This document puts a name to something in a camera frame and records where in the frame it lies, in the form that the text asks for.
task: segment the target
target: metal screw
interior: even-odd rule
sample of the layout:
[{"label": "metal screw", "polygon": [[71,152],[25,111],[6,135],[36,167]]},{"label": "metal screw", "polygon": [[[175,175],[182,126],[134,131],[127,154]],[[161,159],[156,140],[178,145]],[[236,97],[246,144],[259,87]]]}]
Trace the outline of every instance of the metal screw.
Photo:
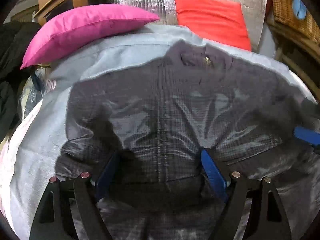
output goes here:
[{"label": "metal screw", "polygon": [[235,178],[239,178],[239,177],[241,176],[241,174],[240,174],[240,172],[238,172],[238,171],[234,171],[234,172],[232,173],[232,176],[235,177]]},{"label": "metal screw", "polygon": [[86,178],[89,177],[89,176],[90,176],[90,173],[87,172],[87,171],[81,173],[81,178],[83,178],[83,179],[86,179]]},{"label": "metal screw", "polygon": [[54,183],[54,182],[56,182],[57,181],[57,177],[56,176],[53,176],[53,177],[51,177],[50,179],[49,179],[49,182],[50,183]]},{"label": "metal screw", "polygon": [[266,183],[271,183],[271,179],[269,177],[264,177],[263,179]]}]

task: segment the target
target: cushion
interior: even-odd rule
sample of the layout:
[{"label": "cushion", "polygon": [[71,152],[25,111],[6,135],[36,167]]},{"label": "cushion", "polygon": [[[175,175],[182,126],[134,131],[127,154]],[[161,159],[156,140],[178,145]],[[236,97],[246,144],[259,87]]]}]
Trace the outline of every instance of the cushion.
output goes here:
[{"label": "cushion", "polygon": [[158,19],[154,13],[120,4],[74,8],[52,18],[38,31],[20,69],[60,59],[91,41],[132,31]]},{"label": "cushion", "polygon": [[179,25],[202,38],[251,51],[241,4],[229,0],[175,0]]}]

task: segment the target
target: light blue fabric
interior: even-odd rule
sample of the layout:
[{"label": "light blue fabric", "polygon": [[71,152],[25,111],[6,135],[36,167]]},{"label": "light blue fabric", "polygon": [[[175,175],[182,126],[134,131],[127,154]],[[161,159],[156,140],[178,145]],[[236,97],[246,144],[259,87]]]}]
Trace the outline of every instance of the light blue fabric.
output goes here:
[{"label": "light blue fabric", "polygon": [[301,2],[301,0],[293,0],[292,10],[295,17],[299,20],[304,20],[307,15],[307,7]]}]

